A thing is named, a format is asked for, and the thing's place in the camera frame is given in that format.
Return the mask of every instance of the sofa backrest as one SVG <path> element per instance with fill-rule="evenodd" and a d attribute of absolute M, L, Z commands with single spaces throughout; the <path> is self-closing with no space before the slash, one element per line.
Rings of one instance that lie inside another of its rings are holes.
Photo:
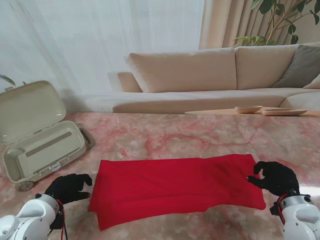
<path fill-rule="evenodd" d="M 235 49 L 196 52 L 131 53 L 125 58 L 145 93 L 235 90 Z"/>
<path fill-rule="evenodd" d="M 320 47 L 320 42 L 305 45 Z M 271 87 L 288 69 L 298 46 L 295 44 L 237 47 L 235 49 L 237 89 Z"/>

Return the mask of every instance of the folded red towel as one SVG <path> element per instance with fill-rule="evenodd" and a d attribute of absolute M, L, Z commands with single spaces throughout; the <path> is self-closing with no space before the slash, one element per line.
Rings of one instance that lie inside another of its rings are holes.
<path fill-rule="evenodd" d="M 102 160 L 89 211 L 100 230 L 173 213 L 203 212 L 216 205 L 263 210 L 262 190 L 249 183 L 253 157 L 232 154 L 212 158 Z"/>

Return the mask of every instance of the box lid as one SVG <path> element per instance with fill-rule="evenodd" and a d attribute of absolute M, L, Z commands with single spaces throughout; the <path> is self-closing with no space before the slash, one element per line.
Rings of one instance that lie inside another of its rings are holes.
<path fill-rule="evenodd" d="M 10 144 L 61 121 L 66 108 L 48 81 L 0 94 L 0 143 Z"/>

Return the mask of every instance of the pink marble table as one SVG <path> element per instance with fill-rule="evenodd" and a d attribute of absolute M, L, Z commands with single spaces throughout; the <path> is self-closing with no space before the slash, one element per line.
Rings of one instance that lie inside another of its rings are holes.
<path fill-rule="evenodd" d="M 17 214 L 36 193 L 58 176 L 88 173 L 95 180 L 100 159 L 143 160 L 209 158 L 252 154 L 256 161 L 278 161 L 297 174 L 301 192 L 320 206 L 320 119 L 225 115 L 74 113 L 96 146 L 83 157 L 39 181 L 28 192 L 16 192 L 0 163 L 0 216 Z M 0 146 L 0 153 L 5 146 Z M 93 187 L 86 187 L 92 192 Z M 206 212 L 150 217 L 99 231 L 90 200 L 65 206 L 70 240 L 282 240 L 282 223 L 269 208 L 276 197 L 263 191 L 265 210 L 220 205 Z M 54 231 L 51 240 L 60 239 Z"/>

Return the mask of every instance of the beige storage box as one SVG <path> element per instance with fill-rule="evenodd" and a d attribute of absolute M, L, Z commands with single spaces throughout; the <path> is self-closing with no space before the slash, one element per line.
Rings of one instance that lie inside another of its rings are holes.
<path fill-rule="evenodd" d="M 61 121 L 65 115 L 63 102 L 47 81 L 0 94 L 0 143 L 10 144 L 2 158 L 13 183 L 36 182 L 86 151 L 76 124 Z"/>

